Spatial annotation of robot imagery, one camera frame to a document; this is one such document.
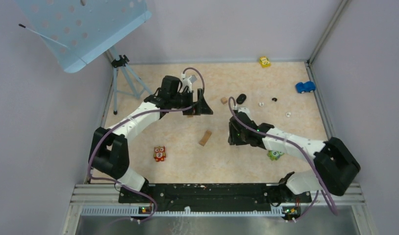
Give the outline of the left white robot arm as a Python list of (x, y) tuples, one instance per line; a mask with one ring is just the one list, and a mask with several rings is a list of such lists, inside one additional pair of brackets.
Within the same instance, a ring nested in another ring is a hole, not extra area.
[(94, 132), (89, 167), (130, 188), (130, 196), (136, 202), (146, 201), (148, 180), (130, 167), (128, 144), (169, 112), (182, 112), (186, 116), (212, 115), (213, 110), (203, 97), (204, 88), (198, 89), (197, 101), (193, 100), (193, 95), (187, 78), (165, 76), (156, 93), (146, 97), (133, 113), (110, 128), (99, 127)]

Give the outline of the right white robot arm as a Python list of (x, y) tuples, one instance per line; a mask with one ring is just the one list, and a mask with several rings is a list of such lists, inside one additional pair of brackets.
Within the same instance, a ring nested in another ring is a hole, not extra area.
[(292, 202), (303, 192), (315, 190), (321, 190), (327, 196), (342, 196), (361, 170), (341, 139), (312, 140), (268, 123), (257, 125), (247, 112), (232, 114), (228, 143), (278, 151), (309, 163), (310, 170), (291, 173), (286, 177), (285, 185), (279, 188), (279, 196), (286, 202)]

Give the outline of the black oval charging case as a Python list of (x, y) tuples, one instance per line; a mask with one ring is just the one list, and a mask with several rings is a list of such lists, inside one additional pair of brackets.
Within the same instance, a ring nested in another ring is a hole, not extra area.
[(243, 104), (246, 101), (246, 99), (247, 99), (247, 95), (246, 94), (240, 94), (236, 98), (236, 104)]

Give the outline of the small wooden cube far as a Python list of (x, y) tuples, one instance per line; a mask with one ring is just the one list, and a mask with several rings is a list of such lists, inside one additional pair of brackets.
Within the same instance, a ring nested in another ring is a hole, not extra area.
[(222, 97), (221, 98), (221, 103), (222, 104), (227, 104), (227, 102), (228, 102), (228, 98), (227, 97)]

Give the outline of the wooden arch block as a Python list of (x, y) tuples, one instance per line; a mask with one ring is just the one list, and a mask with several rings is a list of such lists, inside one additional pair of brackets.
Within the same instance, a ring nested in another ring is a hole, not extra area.
[(211, 135), (212, 135), (212, 132), (211, 132), (210, 130), (206, 130), (206, 131), (204, 132), (203, 137), (202, 137), (201, 140), (199, 141), (199, 144), (200, 144), (201, 146), (205, 146), (206, 143), (208, 142), (209, 138), (211, 137)]

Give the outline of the green owl number block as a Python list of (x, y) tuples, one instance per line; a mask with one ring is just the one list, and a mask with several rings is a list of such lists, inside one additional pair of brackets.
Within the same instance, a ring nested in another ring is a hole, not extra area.
[(281, 151), (273, 151), (269, 150), (267, 156), (271, 161), (277, 161), (281, 156), (283, 156), (285, 153)]

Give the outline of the red owl number block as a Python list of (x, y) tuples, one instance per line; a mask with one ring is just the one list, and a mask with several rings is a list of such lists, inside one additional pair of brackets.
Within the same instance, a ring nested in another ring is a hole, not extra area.
[(165, 146), (154, 147), (154, 156), (156, 162), (163, 162), (166, 159), (166, 148)]

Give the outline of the yellow toy car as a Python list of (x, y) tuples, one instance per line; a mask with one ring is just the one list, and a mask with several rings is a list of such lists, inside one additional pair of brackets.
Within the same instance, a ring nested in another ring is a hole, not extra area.
[(259, 58), (259, 64), (262, 68), (268, 68), (271, 66), (271, 62), (266, 56), (262, 56)]

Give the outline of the blue toy car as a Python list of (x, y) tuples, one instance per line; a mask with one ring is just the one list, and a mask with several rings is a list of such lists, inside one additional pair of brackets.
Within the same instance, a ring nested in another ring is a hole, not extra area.
[(312, 81), (299, 82), (295, 85), (295, 88), (299, 94), (313, 93), (316, 90), (316, 86)]

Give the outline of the light blue tripod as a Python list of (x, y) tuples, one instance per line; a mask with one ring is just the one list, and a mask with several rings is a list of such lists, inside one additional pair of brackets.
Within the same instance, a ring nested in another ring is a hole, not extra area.
[[(113, 68), (113, 114), (118, 114), (118, 94), (125, 94), (140, 99), (143, 93), (153, 94), (151, 89), (141, 79), (140, 76), (130, 67), (129, 59), (125, 54), (119, 54), (116, 47), (112, 46), (107, 51), (112, 56), (111, 66)], [(130, 91), (119, 90), (119, 75), (123, 75)]]

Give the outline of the light blue perforated stand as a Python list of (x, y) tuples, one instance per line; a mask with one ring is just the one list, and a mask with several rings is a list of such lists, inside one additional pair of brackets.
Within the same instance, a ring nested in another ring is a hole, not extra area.
[(144, 0), (18, 0), (66, 73), (75, 73), (146, 22)]

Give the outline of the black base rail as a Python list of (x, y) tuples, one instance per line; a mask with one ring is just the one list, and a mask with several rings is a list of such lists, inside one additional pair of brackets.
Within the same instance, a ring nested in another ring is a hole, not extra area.
[(311, 203), (309, 192), (293, 194), (285, 185), (266, 183), (234, 184), (150, 184), (142, 189), (144, 197), (121, 189), (119, 203), (146, 203), (159, 212), (265, 212), (286, 204)]

